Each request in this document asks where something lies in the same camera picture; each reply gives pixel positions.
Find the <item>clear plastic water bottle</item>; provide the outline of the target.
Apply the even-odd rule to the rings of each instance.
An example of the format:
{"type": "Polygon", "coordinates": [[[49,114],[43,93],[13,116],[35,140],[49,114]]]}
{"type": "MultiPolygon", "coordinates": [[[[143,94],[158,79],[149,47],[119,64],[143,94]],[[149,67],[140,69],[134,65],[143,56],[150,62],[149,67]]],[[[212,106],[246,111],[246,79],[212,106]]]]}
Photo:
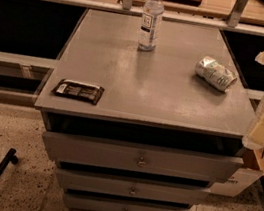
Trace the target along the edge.
{"type": "Polygon", "coordinates": [[[140,50],[149,52],[155,49],[158,42],[160,25],[162,24],[164,8],[162,0],[147,0],[145,2],[138,40],[138,48],[140,50]]]}

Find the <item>black rxbar chocolate wrapper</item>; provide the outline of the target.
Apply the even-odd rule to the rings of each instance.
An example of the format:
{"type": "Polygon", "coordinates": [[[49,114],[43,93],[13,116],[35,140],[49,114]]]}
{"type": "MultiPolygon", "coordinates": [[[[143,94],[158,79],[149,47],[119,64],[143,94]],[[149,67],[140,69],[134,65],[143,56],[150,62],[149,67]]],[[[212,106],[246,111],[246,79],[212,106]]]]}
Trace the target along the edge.
{"type": "Polygon", "coordinates": [[[96,105],[104,94],[104,88],[99,85],[62,79],[51,92],[60,97],[86,101],[96,105]]]}

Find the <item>white cardboard box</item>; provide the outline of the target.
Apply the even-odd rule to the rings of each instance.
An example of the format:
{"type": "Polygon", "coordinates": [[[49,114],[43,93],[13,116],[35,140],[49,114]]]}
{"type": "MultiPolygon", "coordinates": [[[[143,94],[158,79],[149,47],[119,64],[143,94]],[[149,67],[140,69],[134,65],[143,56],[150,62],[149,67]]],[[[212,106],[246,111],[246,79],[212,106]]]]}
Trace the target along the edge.
{"type": "Polygon", "coordinates": [[[263,172],[258,166],[253,151],[247,150],[242,159],[243,166],[237,169],[225,183],[216,182],[210,187],[212,194],[236,197],[262,176],[263,172]]]}

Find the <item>crushed silver green can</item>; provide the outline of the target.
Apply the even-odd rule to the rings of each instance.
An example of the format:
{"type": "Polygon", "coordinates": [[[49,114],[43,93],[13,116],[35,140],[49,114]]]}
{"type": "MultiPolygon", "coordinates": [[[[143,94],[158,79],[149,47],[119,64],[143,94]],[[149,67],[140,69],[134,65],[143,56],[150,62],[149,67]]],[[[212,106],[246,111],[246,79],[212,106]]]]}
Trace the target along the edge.
{"type": "Polygon", "coordinates": [[[205,56],[196,63],[195,72],[220,92],[227,92],[237,81],[231,70],[210,56],[205,56]]]}

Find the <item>top grey drawer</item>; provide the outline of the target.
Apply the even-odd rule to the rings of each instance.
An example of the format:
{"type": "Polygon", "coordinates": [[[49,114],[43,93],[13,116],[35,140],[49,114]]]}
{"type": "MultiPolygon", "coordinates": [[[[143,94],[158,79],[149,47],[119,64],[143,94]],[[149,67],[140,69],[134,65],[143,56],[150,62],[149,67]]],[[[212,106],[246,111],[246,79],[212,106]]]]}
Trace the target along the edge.
{"type": "Polygon", "coordinates": [[[52,160],[132,172],[225,182],[243,160],[203,152],[135,144],[46,131],[43,143],[52,160]]]}

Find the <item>grey drawer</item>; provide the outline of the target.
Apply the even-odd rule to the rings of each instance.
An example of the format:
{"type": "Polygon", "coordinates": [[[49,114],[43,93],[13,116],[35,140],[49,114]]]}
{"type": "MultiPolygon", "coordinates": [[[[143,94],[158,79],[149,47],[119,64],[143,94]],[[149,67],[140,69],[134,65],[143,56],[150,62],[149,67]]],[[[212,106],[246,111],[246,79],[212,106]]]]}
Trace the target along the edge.
{"type": "Polygon", "coordinates": [[[132,172],[225,182],[243,160],[203,152],[135,144],[46,131],[43,143],[52,160],[132,172]]]}
{"type": "Polygon", "coordinates": [[[56,175],[61,187],[67,190],[73,189],[130,198],[195,205],[209,194],[209,189],[200,187],[86,171],[57,169],[56,175]]]}
{"type": "Polygon", "coordinates": [[[76,194],[63,194],[63,202],[67,208],[88,211],[189,211],[152,203],[112,200],[76,194]]]}

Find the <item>middle grey drawer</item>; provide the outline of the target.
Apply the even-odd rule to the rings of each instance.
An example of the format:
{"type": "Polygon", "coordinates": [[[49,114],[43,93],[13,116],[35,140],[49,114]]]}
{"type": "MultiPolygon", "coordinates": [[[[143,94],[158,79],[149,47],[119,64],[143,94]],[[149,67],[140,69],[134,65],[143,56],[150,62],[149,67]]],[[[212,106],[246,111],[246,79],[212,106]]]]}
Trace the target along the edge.
{"type": "Polygon", "coordinates": [[[67,190],[73,189],[130,198],[195,205],[209,194],[209,189],[200,187],[86,171],[57,169],[56,175],[61,187],[67,190]]]}

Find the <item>grey drawer cabinet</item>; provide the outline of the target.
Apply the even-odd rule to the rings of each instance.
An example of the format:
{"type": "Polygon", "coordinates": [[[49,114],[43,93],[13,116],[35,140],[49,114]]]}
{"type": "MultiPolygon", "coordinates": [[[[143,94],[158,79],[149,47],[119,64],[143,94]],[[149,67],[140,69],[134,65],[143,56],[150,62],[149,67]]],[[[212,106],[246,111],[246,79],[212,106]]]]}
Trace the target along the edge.
{"type": "MultiPolygon", "coordinates": [[[[245,89],[237,83],[221,93],[194,70],[205,56],[232,65],[219,31],[166,21],[155,50],[143,52],[137,44],[140,23],[134,16],[100,10],[86,13],[36,100],[45,123],[44,133],[83,135],[242,159],[242,137],[254,113],[245,89]],[[96,105],[54,95],[51,91],[62,79],[99,85],[104,94],[96,105]]],[[[52,161],[57,169],[209,190],[216,183],[52,161]]],[[[193,206],[62,189],[64,194],[175,206],[189,211],[193,206]]]]}

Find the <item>bottom grey drawer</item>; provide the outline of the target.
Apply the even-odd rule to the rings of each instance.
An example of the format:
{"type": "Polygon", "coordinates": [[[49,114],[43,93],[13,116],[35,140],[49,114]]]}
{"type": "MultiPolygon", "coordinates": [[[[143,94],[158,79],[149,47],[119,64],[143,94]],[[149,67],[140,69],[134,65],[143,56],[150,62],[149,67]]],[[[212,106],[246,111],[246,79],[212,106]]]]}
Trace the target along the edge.
{"type": "Polygon", "coordinates": [[[63,202],[67,208],[88,211],[189,211],[152,203],[112,200],[76,194],[63,194],[63,202]]]}

